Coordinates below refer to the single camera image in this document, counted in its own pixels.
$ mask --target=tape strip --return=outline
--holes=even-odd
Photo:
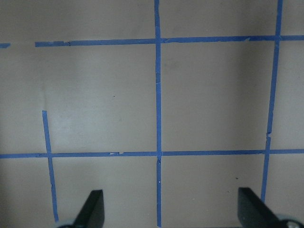
[[[58,222],[59,218],[58,218],[58,212],[57,212],[57,198],[56,198],[55,176],[54,176],[52,150],[51,150],[51,142],[50,142],[50,138],[49,138],[48,118],[47,117],[48,117],[48,113],[46,111],[42,111],[44,137],[46,139],[46,149],[47,149],[47,155],[48,155],[47,156],[47,158],[48,158],[48,171],[49,171],[49,178],[50,178],[50,182],[51,182],[53,214],[54,214],[55,222]]]
[[[304,40],[304,36],[280,36],[282,41]]]
[[[304,153],[304,149],[270,150],[270,154],[295,154],[295,153]]]
[[[157,152],[85,152],[85,153],[53,153],[53,158],[68,157],[144,157],[157,156]]]
[[[47,158],[46,153],[16,153],[16,154],[0,154],[0,159],[5,158]]]
[[[160,38],[160,43],[208,43],[208,42],[242,42],[242,41],[282,41],[304,40],[303,35],[292,36],[231,36],[231,37],[177,37]],[[110,40],[74,40],[74,41],[38,41],[35,47],[66,47],[66,46],[98,46],[98,45],[131,45],[131,44],[156,44],[156,39],[110,39]],[[0,44],[0,48],[7,48],[10,43]]]
[[[10,43],[2,43],[0,44],[0,48],[8,48],[10,46]]]
[[[270,150],[270,154],[304,154],[304,149]],[[240,151],[165,151],[162,156],[204,156],[204,155],[243,155],[265,154],[265,150],[240,150]],[[157,156],[157,152],[83,152],[83,153],[52,153],[53,158],[68,157],[145,157]],[[46,153],[16,153],[0,154],[0,159],[10,158],[47,158]]]
[[[276,36],[232,36],[232,37],[179,37],[162,38],[162,43],[198,43],[198,42],[231,42],[231,41],[273,41]]]
[[[162,87],[161,87],[161,23],[159,14],[159,0],[154,0],[155,20],[155,76],[156,76],[156,212],[157,226],[162,227]]]
[[[263,202],[265,202],[265,198],[266,198],[268,165],[269,165],[269,155],[270,155],[270,145],[271,145],[271,136],[270,135],[272,132],[273,112],[274,112],[275,97],[276,97],[276,77],[277,77],[277,69],[278,69],[278,62],[279,62],[282,10],[283,10],[283,0],[278,0],[277,1],[276,26],[275,26],[276,40],[275,40],[274,60],[273,60],[273,66],[272,66],[271,89],[270,89],[268,121],[267,121],[267,134],[266,134],[266,146],[265,146],[263,179],[262,179],[262,189],[261,189],[261,200]]]
[[[35,47],[63,47],[63,46],[96,46],[96,45],[129,45],[129,44],[155,44],[155,39],[110,39],[110,40],[74,40],[35,42]]]
[[[263,154],[265,150],[243,150],[243,151],[166,151],[163,156],[200,156],[200,155],[243,155]]]

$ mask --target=blue tape line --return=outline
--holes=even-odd
[[[56,186],[55,186],[55,176],[54,176],[54,167],[52,160],[52,150],[51,150],[51,142],[49,138],[49,130],[48,130],[48,113],[46,111],[42,111],[42,120],[43,120],[43,128],[44,128],[44,137],[46,139],[46,149],[47,149],[47,159],[48,159],[48,171],[49,178],[51,182],[51,193],[52,193],[52,203],[53,203],[53,214],[55,222],[59,221],[58,212],[57,212],[57,198],[56,198]]]
[[[275,97],[276,97],[276,78],[277,69],[279,62],[279,50],[280,50],[280,35],[281,35],[281,25],[282,25],[282,10],[283,10],[283,0],[277,1],[277,16],[276,16],[276,26],[275,26],[275,50],[274,50],[274,60],[272,65],[272,76],[271,76],[271,88],[270,88],[270,100],[269,100],[269,110],[268,110],[268,121],[267,121],[267,134],[266,134],[266,146],[265,146],[265,157],[264,157],[264,167],[263,167],[263,178],[262,178],[262,189],[261,189],[261,200],[265,202],[266,198],[266,188],[267,188],[267,177],[268,177],[268,165],[269,165],[269,155],[271,146],[271,132],[273,123],[273,112],[275,107]]]
[[[295,36],[280,36],[282,41],[296,41],[296,40],[304,40],[303,35],[295,35]]]
[[[53,153],[53,158],[69,157],[143,157],[157,156],[157,152],[85,152],[85,153]]]
[[[270,150],[270,154],[293,154],[293,153],[304,153],[304,149]]]
[[[243,155],[263,154],[265,150],[242,150],[242,151],[166,151],[163,156],[200,156],[200,155]]]
[[[277,1],[277,14],[276,14],[276,24],[275,24],[275,35],[281,35],[281,27],[282,27],[282,12],[283,12],[283,0]]]
[[[160,38],[160,43],[204,43],[204,42],[242,42],[242,41],[282,41],[304,40],[303,35],[291,36],[231,36],[231,37],[177,37]],[[98,45],[131,45],[131,44],[156,44],[154,38],[151,39],[110,39],[110,40],[72,40],[64,41],[38,41],[35,47],[67,47],[67,46],[98,46]],[[0,48],[7,48],[10,43],[0,44]]]
[[[0,154],[0,159],[5,158],[47,158],[46,153],[16,153],[16,154]]]
[[[156,211],[157,211],[157,226],[162,227],[162,164],[161,160],[157,159],[156,163]]]
[[[272,77],[271,77],[271,88],[270,88],[270,100],[269,100],[269,110],[268,110],[268,122],[267,122],[267,134],[272,132],[272,122],[275,108],[275,96],[276,96],[276,77],[279,62],[279,49],[280,41],[275,41],[275,51],[274,51],[274,61],[272,66]]]
[[[46,149],[47,149],[47,153],[52,153],[51,141],[49,139],[48,118],[47,117],[48,117],[48,113],[46,111],[42,111],[42,120],[43,120],[44,137],[46,140]]]
[[[273,41],[276,36],[232,36],[232,37],[179,37],[162,38],[162,43],[198,43],[198,42],[240,42],[240,41]]]
[[[159,14],[159,0],[154,0],[154,20],[155,20],[155,82],[156,82],[156,212],[157,226],[162,227],[162,87],[161,87],[161,23]]]
[[[270,150],[270,154],[304,154],[304,149]],[[243,155],[265,154],[265,150],[240,150],[240,151],[164,151],[162,156],[204,156],[204,155]],[[13,158],[47,158],[47,153],[16,153],[0,154],[0,159]],[[145,157],[157,156],[157,152],[83,152],[83,153],[52,153],[52,158],[68,157]]]
[[[35,42],[35,47],[62,47],[62,46],[96,46],[96,45],[128,45],[128,44],[155,44],[155,39],[103,39],[103,40],[72,40],[68,42]]]
[[[266,147],[270,148],[271,138],[266,137]],[[264,166],[263,166],[263,178],[262,178],[262,190],[261,190],[261,200],[265,202],[266,187],[267,187],[267,177],[268,177],[268,165],[269,165],[269,154],[270,150],[266,149],[264,156]]]
[[[8,48],[10,46],[10,43],[2,43],[0,44],[0,48]]]

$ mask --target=floor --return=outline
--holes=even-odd
[[[0,0],[0,227],[104,190],[105,228],[304,221],[304,2]]]

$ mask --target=white surface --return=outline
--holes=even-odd
[[[304,2],[284,0],[282,16],[282,35],[304,35]]]
[[[304,222],[304,154],[272,154],[269,162],[266,204],[274,213]]]
[[[90,191],[103,189],[104,228],[156,227],[156,161],[54,158],[59,218],[75,218]]]
[[[155,47],[38,48],[52,151],[156,151]]]
[[[42,82],[36,49],[0,49],[0,153],[44,153]]]
[[[260,195],[263,155],[162,158],[162,227],[239,227],[237,193]]]
[[[273,42],[162,46],[162,150],[265,148]]]
[[[274,35],[277,0],[161,0],[161,36]]]
[[[47,158],[0,159],[0,227],[54,223]]]
[[[153,38],[151,0],[0,1],[1,41]]]
[[[281,42],[271,149],[304,148],[304,42]]]
[[[274,35],[277,0],[161,0],[161,36]],[[304,35],[284,0],[282,34]],[[35,41],[154,38],[153,0],[0,1],[0,154],[156,150],[155,45]],[[304,149],[303,41],[281,42],[272,149]],[[162,150],[264,149],[274,42],[162,46]],[[239,226],[237,188],[259,195],[263,155],[162,158],[163,227]],[[271,155],[266,202],[303,219],[303,155]],[[61,220],[104,189],[105,228],[156,227],[156,157],[55,158]],[[0,160],[0,227],[51,227],[46,158]]]

